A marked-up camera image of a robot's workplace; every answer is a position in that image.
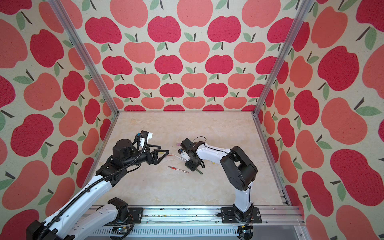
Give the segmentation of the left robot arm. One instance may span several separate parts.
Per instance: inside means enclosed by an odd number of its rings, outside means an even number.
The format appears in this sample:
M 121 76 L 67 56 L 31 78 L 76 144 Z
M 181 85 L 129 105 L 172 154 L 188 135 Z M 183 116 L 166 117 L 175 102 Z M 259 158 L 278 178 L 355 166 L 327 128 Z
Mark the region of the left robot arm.
M 120 240 L 127 237 L 137 221 L 127 203 L 117 197 L 85 219 L 82 216 L 130 172 L 129 167 L 137 170 L 142 163 L 157 165 L 169 154 L 161 146 L 149 145 L 148 140 L 149 137 L 141 133 L 133 141 L 117 141 L 112 155 L 78 194 L 44 221 L 34 221 L 27 227 L 27 239 L 84 240 L 103 226 L 116 228 Z

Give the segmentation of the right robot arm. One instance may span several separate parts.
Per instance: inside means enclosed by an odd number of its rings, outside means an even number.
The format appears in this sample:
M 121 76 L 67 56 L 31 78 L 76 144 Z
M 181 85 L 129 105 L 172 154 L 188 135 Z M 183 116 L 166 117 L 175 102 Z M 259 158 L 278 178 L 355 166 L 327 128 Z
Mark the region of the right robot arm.
M 205 161 L 220 164 L 231 185 L 235 188 L 234 215 L 239 223 L 251 221 L 254 203 L 251 202 L 251 190 L 258 169 L 247 154 L 238 146 L 222 149 L 210 146 L 205 141 L 193 142 L 186 138 L 178 150 L 186 161 L 185 166 L 196 171 L 205 168 Z

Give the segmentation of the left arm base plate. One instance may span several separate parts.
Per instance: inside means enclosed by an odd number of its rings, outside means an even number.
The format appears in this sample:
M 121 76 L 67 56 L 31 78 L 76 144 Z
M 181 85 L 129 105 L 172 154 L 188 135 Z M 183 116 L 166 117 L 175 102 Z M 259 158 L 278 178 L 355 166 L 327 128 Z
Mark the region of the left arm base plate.
M 121 208 L 118 209 L 117 217 L 106 224 L 106 226 L 140 224 L 143 217 L 143 208 Z

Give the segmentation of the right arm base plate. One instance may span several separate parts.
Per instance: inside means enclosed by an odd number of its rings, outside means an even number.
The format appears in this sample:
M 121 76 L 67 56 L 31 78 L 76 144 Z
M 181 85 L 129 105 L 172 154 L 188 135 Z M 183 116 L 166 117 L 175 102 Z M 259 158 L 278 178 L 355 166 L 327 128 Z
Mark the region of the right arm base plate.
M 220 211 L 223 224 L 261 224 L 260 210 L 250 207 L 246 212 L 241 212 L 235 207 L 222 207 Z

